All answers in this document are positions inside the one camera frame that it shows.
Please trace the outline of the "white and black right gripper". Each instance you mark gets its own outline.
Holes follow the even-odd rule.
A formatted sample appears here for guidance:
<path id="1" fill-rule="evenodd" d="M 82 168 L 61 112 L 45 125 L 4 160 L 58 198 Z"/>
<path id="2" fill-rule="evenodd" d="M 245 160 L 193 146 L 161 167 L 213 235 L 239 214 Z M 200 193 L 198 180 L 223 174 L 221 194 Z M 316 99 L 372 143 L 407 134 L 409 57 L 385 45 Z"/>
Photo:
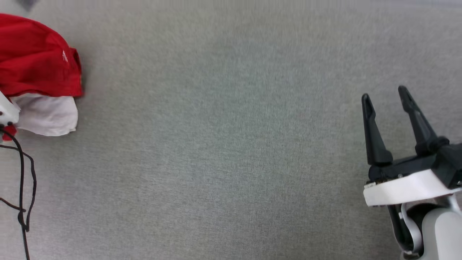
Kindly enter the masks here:
<path id="1" fill-rule="evenodd" d="M 398 87 L 403 110 L 409 115 L 420 158 L 409 157 L 393 162 L 393 156 L 376 125 L 376 111 L 370 96 L 362 96 L 363 128 L 370 181 L 363 197 L 368 206 L 384 206 L 434 199 L 462 191 L 462 166 L 434 166 L 432 155 L 446 145 L 445 136 L 437 136 L 409 90 Z"/>

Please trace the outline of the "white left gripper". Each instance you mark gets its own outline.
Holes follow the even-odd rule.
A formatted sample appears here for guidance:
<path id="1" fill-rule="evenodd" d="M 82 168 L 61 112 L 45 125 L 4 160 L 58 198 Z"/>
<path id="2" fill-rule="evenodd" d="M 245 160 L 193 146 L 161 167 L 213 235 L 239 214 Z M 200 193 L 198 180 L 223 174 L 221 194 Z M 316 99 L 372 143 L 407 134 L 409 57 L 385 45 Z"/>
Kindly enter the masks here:
<path id="1" fill-rule="evenodd" d="M 15 125 L 19 121 L 20 107 L 0 91 L 0 125 Z"/>

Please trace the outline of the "red and white sports jersey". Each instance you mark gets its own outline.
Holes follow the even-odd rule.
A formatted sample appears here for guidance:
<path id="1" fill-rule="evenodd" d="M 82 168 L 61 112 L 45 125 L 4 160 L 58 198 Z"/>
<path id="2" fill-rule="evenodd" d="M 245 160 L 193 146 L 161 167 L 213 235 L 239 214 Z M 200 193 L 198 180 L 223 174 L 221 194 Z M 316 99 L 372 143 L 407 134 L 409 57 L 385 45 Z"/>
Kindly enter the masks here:
<path id="1" fill-rule="evenodd" d="M 0 93 L 19 110 L 17 129 L 58 137 L 76 131 L 83 95 L 76 49 L 46 25 L 0 13 Z"/>

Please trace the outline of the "grey fabric sofa cushion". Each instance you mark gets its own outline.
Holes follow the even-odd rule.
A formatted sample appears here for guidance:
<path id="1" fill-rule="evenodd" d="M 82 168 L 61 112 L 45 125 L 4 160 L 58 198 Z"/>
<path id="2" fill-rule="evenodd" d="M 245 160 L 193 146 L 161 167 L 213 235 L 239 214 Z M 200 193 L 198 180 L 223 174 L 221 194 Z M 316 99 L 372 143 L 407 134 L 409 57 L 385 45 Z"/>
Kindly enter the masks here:
<path id="1" fill-rule="evenodd" d="M 361 96 L 462 143 L 462 1 L 40 0 L 78 50 L 76 132 L 34 158 L 31 260 L 398 260 L 363 198 Z"/>

